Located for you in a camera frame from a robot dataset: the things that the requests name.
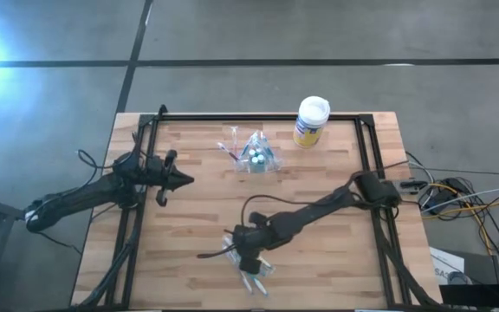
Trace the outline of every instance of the white paper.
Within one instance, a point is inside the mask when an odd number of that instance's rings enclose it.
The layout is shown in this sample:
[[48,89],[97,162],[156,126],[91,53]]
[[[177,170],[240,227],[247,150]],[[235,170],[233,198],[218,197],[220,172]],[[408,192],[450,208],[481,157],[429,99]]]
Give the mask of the white paper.
[[448,284],[448,274],[451,272],[463,273],[465,270],[465,259],[462,257],[454,256],[432,247],[431,256],[432,264],[434,264],[434,274],[437,277],[439,285]]

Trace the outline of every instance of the cable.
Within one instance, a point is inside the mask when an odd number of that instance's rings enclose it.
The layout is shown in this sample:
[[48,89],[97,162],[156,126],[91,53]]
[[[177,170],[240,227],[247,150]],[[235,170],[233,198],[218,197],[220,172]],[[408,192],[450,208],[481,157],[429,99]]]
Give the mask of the cable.
[[[435,179],[434,179],[434,177],[432,176],[431,172],[429,172],[429,170],[428,170],[428,169],[426,169],[426,168],[425,168],[425,167],[424,167],[424,166],[423,166],[420,162],[418,162],[418,163],[414,163],[414,162],[410,161],[410,162],[409,162],[409,164],[410,164],[410,165],[413,165],[413,166],[417,166],[417,167],[419,167],[420,169],[422,169],[422,170],[426,173],[426,175],[427,175],[427,176],[429,176],[429,180],[431,181],[431,183],[434,183],[434,182],[435,182]],[[419,208],[420,208],[421,210],[423,210],[424,206],[425,206],[425,205],[429,202],[429,200],[431,200],[431,198],[432,198],[432,194],[433,194],[433,193],[434,193],[434,189],[432,189],[432,188],[431,188],[431,190],[428,192],[429,196],[427,197],[427,199],[423,202],[423,204],[419,204]]]
[[473,170],[457,170],[457,169],[441,169],[441,168],[425,168],[431,171],[441,171],[441,172],[462,172],[462,173],[476,173],[476,174],[492,174],[499,175],[499,172],[481,172],[481,171],[473,171]]
[[210,258],[210,257],[216,257],[216,256],[220,256],[222,254],[225,254],[231,250],[234,250],[236,248],[236,245],[235,244],[232,244],[228,247],[226,247],[225,249],[221,250],[221,251],[217,251],[217,252],[213,252],[213,253],[208,253],[208,254],[199,254],[198,255],[198,259],[207,259],[207,258]]
[[104,210],[102,210],[102,211],[100,211],[100,212],[96,213],[93,217],[91,217],[91,218],[90,218],[90,222],[93,222],[93,221],[94,221],[94,219],[96,219],[97,217],[99,217],[101,214],[103,214],[103,213],[105,213],[105,212],[109,211],[111,208],[115,207],[116,205],[117,205],[117,204],[112,204],[112,205],[108,206],[107,208],[105,208]]
[[78,250],[78,248],[76,248],[76,246],[74,245],[71,245],[71,244],[65,244],[63,242],[60,242],[54,238],[52,238],[51,236],[49,236],[48,234],[46,233],[42,233],[42,232],[34,232],[35,234],[39,234],[39,235],[42,235],[43,237],[47,238],[48,240],[52,241],[53,243],[55,244],[58,244],[58,245],[61,245],[63,247],[67,247],[67,248],[71,248],[71,249],[74,249],[76,251],[76,253],[78,253],[78,255],[82,256],[82,253]]
[[[467,276],[467,277],[468,277],[471,281],[473,281],[473,282],[475,282],[475,283],[477,283],[477,284],[479,284],[479,285],[484,285],[484,283],[481,283],[481,282],[479,282],[477,279],[475,279],[475,278],[473,278],[473,277],[471,277],[471,276],[466,275],[466,274],[465,274],[465,273],[463,273],[461,270],[459,270],[458,268],[454,267],[453,265],[451,265],[451,264],[447,263],[446,261],[444,261],[444,260],[443,260],[443,259],[441,259],[440,257],[436,257],[436,256],[434,256],[434,255],[431,255],[431,257],[433,257],[433,258],[437,259],[438,261],[440,261],[441,263],[443,263],[443,264],[445,264],[445,265],[447,265],[447,266],[451,267],[452,269],[454,269],[455,271],[457,271],[457,272],[459,272],[459,273],[463,274],[464,276]],[[498,293],[497,291],[493,290],[492,288],[487,287],[486,289],[489,289],[489,290],[490,290],[492,293],[494,293],[496,296],[499,296],[499,293]]]
[[363,174],[365,172],[379,172],[379,171],[383,171],[385,169],[390,169],[390,168],[395,167],[395,166],[407,164],[408,162],[409,162],[409,160],[400,161],[400,162],[397,162],[397,163],[394,163],[394,164],[391,164],[391,165],[388,165],[388,166],[384,166],[382,168],[377,168],[375,170],[364,171],[364,172],[361,172],[361,174]]
[[[499,199],[499,197],[497,197],[496,199],[494,199],[493,201],[491,201],[490,203],[488,203],[486,209],[488,210],[489,207],[492,206],[492,205],[494,205],[498,199]],[[494,220],[494,218],[491,215],[489,215],[489,216],[492,219],[492,223],[494,224],[494,227],[498,231],[498,235],[499,235],[499,227],[497,226],[496,221]],[[490,236],[488,237],[488,239],[489,239],[490,243],[495,247],[494,251],[499,256],[499,244],[494,243],[494,240],[492,240],[492,237],[490,237]]]
[[431,211],[433,209],[437,209],[438,207],[443,206],[443,205],[447,205],[447,204],[450,204],[450,203],[453,203],[453,202],[457,202],[458,200],[464,200],[466,198],[471,198],[471,197],[475,197],[477,195],[487,194],[487,193],[490,193],[490,192],[499,192],[499,188],[494,189],[494,190],[487,190],[487,191],[477,192],[477,193],[466,195],[466,196],[462,196],[462,197],[459,197],[459,198],[454,198],[452,200],[448,200],[447,202],[443,202],[441,204],[434,205],[434,206],[430,207],[429,209],[425,209],[425,210],[421,211],[421,213],[425,213],[425,212]]
[[[76,154],[78,155],[78,158],[84,164],[92,167],[93,169],[111,169],[111,168],[114,168],[116,166],[119,166],[119,165],[122,165],[122,164],[126,163],[134,155],[134,152],[130,152],[128,154],[128,156],[126,156],[126,158],[124,158],[123,160],[119,161],[118,163],[113,163],[112,165],[109,165],[109,166],[97,166],[94,158],[89,153],[87,153],[86,151],[84,151],[83,149],[77,150]],[[86,155],[86,157],[88,157],[90,161],[88,162],[87,160],[85,160],[83,155]]]
[[[248,197],[248,199],[246,199],[246,201],[242,205],[242,210],[240,212],[240,217],[241,217],[240,218],[240,222],[241,222],[242,226],[244,226],[243,214],[246,211],[246,207],[248,206],[248,203],[251,200],[255,199],[255,198],[270,198],[270,199],[274,199],[276,201],[280,201],[280,202],[283,202],[285,204],[291,204],[291,205],[324,205],[324,204],[317,204],[315,202],[296,202],[296,201],[291,201],[291,200],[287,200],[287,199],[283,199],[283,198],[278,198],[276,196],[265,195],[265,194],[253,195],[253,196]],[[330,204],[330,203],[332,203],[332,200],[329,200],[325,204]]]
[[[394,213],[394,220],[399,216],[399,207],[398,206],[395,206],[393,207],[394,210],[396,210],[396,213]],[[385,221],[386,222],[386,219],[384,217],[382,217],[382,214],[379,214],[379,218],[382,220],[382,221]]]
[[[432,186],[442,187],[442,188],[445,188],[446,190],[449,190],[450,192],[453,192],[456,195],[459,194],[458,191],[456,191],[454,188],[449,187],[447,185],[441,185],[441,184],[434,183],[434,184],[432,184]],[[465,202],[465,205],[467,206],[467,208],[469,208],[469,209],[471,208],[471,205],[469,203]],[[478,214],[475,210],[471,210],[471,213],[479,225],[479,235],[481,236],[481,240],[483,241],[484,246],[486,247],[486,251],[489,253],[489,255],[492,256],[492,249],[490,248],[489,236],[488,236],[488,233],[486,231],[486,228],[484,227],[484,222],[481,222],[481,219],[478,217]]]
[[[434,186],[434,187],[438,187],[438,188],[444,188],[444,189],[449,190],[450,192],[452,192],[452,193],[454,193],[456,195],[459,194],[455,189],[453,189],[453,188],[451,188],[451,187],[449,187],[447,185],[442,185],[442,184],[439,184],[439,183],[430,183],[429,186]],[[467,208],[471,207],[471,205],[469,203],[467,203],[467,202],[465,202],[465,206]],[[459,218],[460,215],[461,215],[461,212],[458,212],[457,215],[455,215],[455,216],[451,216],[449,218],[442,218],[442,217],[440,217],[440,214],[437,213],[436,217],[438,219],[442,220],[442,221],[453,221],[453,220]]]
[[423,220],[430,220],[430,219],[433,219],[433,218],[437,218],[438,216],[443,216],[443,215],[447,215],[447,214],[451,214],[452,212],[457,212],[457,211],[472,211],[472,210],[484,210],[484,209],[487,209],[489,207],[496,207],[496,206],[499,206],[499,202],[497,203],[494,203],[490,206],[488,205],[481,205],[481,206],[472,206],[470,208],[459,208],[459,209],[452,209],[452,210],[449,210],[449,211],[442,211],[440,213],[438,213],[436,216],[429,216],[429,217],[422,217]]
[[415,157],[415,155],[413,155],[412,153],[407,152],[407,151],[405,151],[405,153],[406,153],[406,154],[408,154],[408,155],[409,155],[409,157],[413,158],[413,160],[415,160],[415,162],[417,162],[417,163],[418,163],[418,164],[420,164],[421,166],[423,165],[423,164],[419,161],[419,159],[418,159],[417,157]]

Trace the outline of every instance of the container lid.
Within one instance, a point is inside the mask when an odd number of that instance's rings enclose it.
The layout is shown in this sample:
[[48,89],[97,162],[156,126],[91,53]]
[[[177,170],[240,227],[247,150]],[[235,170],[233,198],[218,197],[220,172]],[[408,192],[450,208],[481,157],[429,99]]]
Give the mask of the container lid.
[[319,96],[309,96],[301,102],[298,112],[303,122],[312,126],[321,126],[328,120],[330,105]]

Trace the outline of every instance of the concrete floor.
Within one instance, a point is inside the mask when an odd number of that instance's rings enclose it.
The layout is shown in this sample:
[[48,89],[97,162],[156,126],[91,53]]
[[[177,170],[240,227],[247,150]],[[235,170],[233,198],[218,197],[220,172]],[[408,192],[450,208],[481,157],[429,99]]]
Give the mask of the concrete floor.
[[[144,0],[0,0],[0,61],[128,60]],[[499,1],[156,0],[140,59],[499,58]],[[79,185],[102,161],[126,68],[0,68],[0,201]],[[393,110],[427,166],[499,172],[499,66],[139,68],[127,112]],[[436,178],[451,176],[437,172]],[[467,175],[477,190],[498,176]],[[499,208],[494,209],[499,223]],[[82,247],[88,214],[47,233]],[[431,246],[484,254],[473,220],[425,222]],[[0,311],[68,306],[80,258],[17,223]]]

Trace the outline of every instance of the yellow label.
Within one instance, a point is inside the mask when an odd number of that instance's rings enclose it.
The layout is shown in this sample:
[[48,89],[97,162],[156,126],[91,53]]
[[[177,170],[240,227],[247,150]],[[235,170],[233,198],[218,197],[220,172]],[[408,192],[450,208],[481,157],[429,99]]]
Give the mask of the yellow label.
[[294,142],[301,147],[311,147],[317,144],[322,134],[322,127],[308,128],[296,125],[294,130]]

